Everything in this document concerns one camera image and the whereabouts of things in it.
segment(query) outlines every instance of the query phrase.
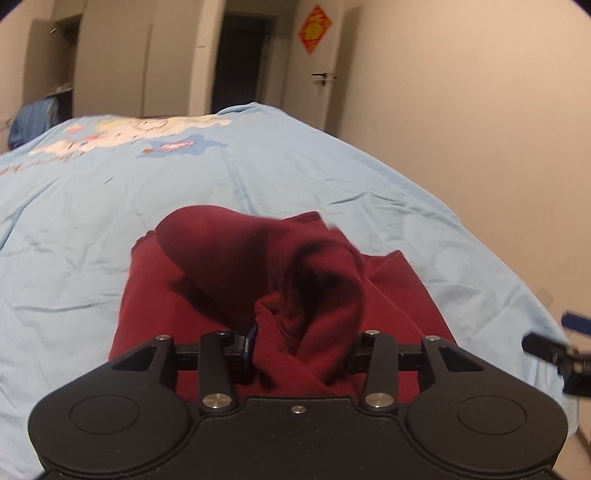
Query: light blue bedsheet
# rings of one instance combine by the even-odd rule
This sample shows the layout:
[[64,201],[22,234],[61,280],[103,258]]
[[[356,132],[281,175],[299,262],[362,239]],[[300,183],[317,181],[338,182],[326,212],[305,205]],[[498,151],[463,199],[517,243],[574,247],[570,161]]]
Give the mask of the light blue bedsheet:
[[564,407],[531,330],[565,340],[521,280],[434,196],[279,110],[209,119],[74,119],[0,157],[0,478],[41,469],[26,426],[50,391],[105,362],[136,239],[186,205],[317,210],[366,254],[400,249],[460,346]]

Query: white cabinet door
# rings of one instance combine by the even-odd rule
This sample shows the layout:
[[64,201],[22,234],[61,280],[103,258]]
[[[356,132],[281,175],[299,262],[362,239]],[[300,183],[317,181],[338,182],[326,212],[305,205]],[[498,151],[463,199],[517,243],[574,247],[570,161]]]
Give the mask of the white cabinet door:
[[339,54],[345,0],[300,0],[282,108],[324,130]]
[[82,16],[74,116],[142,116],[155,0],[89,2]]
[[211,113],[217,47],[226,0],[203,0],[189,85],[189,115]]

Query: white wall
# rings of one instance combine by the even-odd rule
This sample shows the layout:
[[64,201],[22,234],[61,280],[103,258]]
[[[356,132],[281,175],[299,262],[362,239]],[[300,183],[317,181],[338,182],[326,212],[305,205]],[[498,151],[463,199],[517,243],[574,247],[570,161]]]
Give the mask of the white wall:
[[263,85],[262,102],[267,105],[281,106],[296,5],[297,0],[228,0],[226,3],[227,12],[277,17]]
[[591,314],[591,18],[569,0],[351,0],[328,131]]
[[189,85],[189,116],[211,113],[217,46],[225,6],[225,0],[201,0],[201,2]]
[[[0,21],[0,128],[22,107],[22,86],[31,22],[51,17],[53,0],[24,0]],[[0,131],[0,153],[8,130]]]

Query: red cloth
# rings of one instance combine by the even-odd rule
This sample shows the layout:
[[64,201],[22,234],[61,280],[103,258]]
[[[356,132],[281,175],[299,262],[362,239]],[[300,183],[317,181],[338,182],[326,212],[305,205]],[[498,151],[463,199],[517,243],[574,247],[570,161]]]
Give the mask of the red cloth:
[[[168,215],[132,251],[110,358],[160,333],[195,343],[220,329],[258,324],[252,395],[355,395],[363,378],[342,361],[356,333],[376,329],[399,343],[424,335],[453,341],[445,321],[402,253],[361,255],[316,212],[285,220],[221,207]],[[192,401],[196,373],[177,392]],[[401,374],[400,402],[418,394]]]

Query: metal screw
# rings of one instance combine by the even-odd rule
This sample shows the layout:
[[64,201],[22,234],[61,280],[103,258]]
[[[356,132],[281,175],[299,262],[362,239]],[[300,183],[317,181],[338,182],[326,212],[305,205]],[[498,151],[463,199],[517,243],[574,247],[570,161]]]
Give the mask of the metal screw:
[[232,398],[225,393],[205,395],[201,401],[208,408],[226,408],[232,403]]
[[365,397],[365,403],[373,408],[389,407],[394,403],[394,397],[382,392],[370,393]]
[[306,413],[306,410],[308,410],[304,405],[293,405],[291,407],[291,412],[292,413]]

